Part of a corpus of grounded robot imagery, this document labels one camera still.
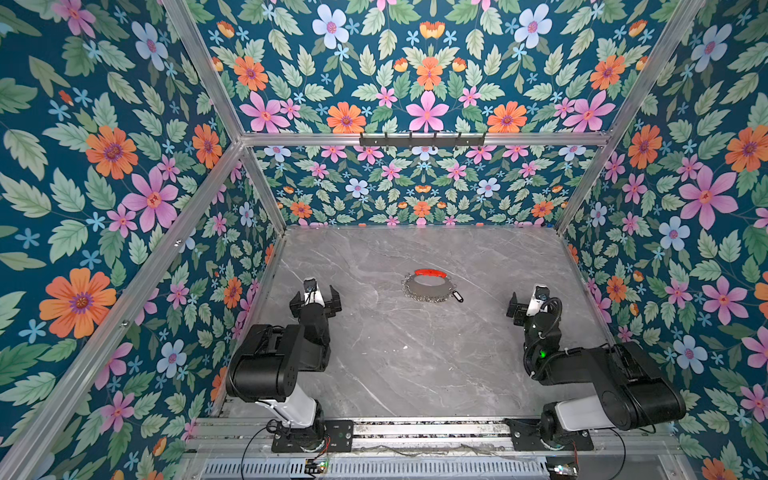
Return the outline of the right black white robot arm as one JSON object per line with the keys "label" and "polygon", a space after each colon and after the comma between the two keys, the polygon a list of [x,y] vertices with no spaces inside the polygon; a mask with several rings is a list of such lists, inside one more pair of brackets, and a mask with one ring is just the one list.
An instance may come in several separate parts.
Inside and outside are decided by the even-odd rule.
{"label": "right black white robot arm", "polygon": [[562,301],[543,286],[526,303],[510,299],[506,316],[524,332],[523,368],[543,386],[589,384],[594,393],[550,402],[533,423],[509,419],[517,448],[577,449],[589,443],[592,430],[629,431],[683,419],[680,390],[639,345],[562,348],[562,311]]}

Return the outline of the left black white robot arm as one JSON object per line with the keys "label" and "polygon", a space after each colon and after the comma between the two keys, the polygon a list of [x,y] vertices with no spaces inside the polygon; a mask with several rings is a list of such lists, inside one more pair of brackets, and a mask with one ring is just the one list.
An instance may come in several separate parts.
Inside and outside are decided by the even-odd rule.
{"label": "left black white robot arm", "polygon": [[298,385],[302,372],[322,373],[331,356],[329,319],[342,311],[337,289],[325,297],[309,278],[289,302],[294,324],[255,324],[236,349],[225,377],[228,396],[265,407],[266,430],[304,451],[326,447],[320,402]]}

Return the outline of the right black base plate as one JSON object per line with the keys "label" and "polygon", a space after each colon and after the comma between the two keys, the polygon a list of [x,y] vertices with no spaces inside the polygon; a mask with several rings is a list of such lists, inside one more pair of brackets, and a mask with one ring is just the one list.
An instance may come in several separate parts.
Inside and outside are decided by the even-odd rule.
{"label": "right black base plate", "polygon": [[556,420],[505,418],[515,451],[593,451],[594,443],[588,431],[565,431]]}

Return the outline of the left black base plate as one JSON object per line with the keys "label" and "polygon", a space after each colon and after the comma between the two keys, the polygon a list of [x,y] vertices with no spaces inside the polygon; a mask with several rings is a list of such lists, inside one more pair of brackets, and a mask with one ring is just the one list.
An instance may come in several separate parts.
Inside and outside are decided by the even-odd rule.
{"label": "left black base plate", "polygon": [[316,421],[306,428],[280,427],[274,434],[272,453],[349,453],[355,423],[351,420]]}

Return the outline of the grey wall hook rack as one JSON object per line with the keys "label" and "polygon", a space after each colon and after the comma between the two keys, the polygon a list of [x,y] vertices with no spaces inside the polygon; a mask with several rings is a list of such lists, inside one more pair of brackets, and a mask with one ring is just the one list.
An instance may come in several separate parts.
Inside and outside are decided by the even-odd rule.
{"label": "grey wall hook rack", "polygon": [[485,134],[465,133],[377,133],[360,134],[359,145],[365,147],[436,147],[451,149],[456,147],[475,147],[485,144]]}

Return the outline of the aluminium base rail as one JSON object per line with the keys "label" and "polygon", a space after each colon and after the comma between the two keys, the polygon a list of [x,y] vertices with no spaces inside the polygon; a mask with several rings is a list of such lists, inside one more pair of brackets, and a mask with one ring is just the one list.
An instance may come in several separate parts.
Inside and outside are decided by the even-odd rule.
{"label": "aluminium base rail", "polygon": [[[297,458],[343,458],[362,456],[423,457],[545,457],[557,460],[612,458],[631,460],[650,457],[672,458],[684,452],[667,424],[656,429],[614,432],[591,430],[593,447],[585,450],[547,447],[539,442],[526,451],[518,444],[529,438],[529,431],[513,430],[503,417],[358,417],[350,431],[331,435],[333,443],[347,444],[347,451],[320,446],[305,452],[290,452]],[[212,418],[197,422],[182,454],[185,461],[202,462],[210,458],[268,458],[272,433],[261,428],[264,418]]]}

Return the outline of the aluminium cage frame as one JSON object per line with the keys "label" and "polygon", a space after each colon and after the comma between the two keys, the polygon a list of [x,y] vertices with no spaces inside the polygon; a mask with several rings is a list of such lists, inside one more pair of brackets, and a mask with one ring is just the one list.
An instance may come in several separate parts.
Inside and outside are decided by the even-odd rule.
{"label": "aluminium cage frame", "polygon": [[[432,91],[443,126],[482,131],[498,106],[560,131],[610,56],[619,106],[671,1],[550,1],[552,30],[516,44],[531,1],[191,1],[234,105],[252,93],[285,130],[330,133],[340,113],[401,132]],[[231,146],[161,1],[1,5],[1,449],[149,265]],[[168,476],[214,414],[230,352],[276,248],[264,171],[290,224],[419,226],[558,220],[595,148],[282,146],[244,149],[171,257],[73,416],[41,479]]]}

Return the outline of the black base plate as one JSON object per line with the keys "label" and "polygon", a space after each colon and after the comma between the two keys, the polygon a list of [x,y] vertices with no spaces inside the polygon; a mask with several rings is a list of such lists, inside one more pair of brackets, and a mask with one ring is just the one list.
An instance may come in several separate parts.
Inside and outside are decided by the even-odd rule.
{"label": "black base plate", "polygon": [[355,423],[351,420],[316,421],[306,428],[280,427],[274,434],[272,453],[349,453]]}
{"label": "black base plate", "polygon": [[556,420],[505,418],[515,451],[593,451],[594,443],[588,431],[565,431]]}

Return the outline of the red handled key ring organizer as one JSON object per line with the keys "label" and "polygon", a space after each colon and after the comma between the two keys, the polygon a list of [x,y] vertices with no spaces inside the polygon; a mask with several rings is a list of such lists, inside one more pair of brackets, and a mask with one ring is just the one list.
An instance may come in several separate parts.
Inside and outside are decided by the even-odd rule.
{"label": "red handled key ring organizer", "polygon": [[407,274],[402,285],[406,296],[429,303],[444,302],[456,290],[447,273],[430,268],[416,269]]}

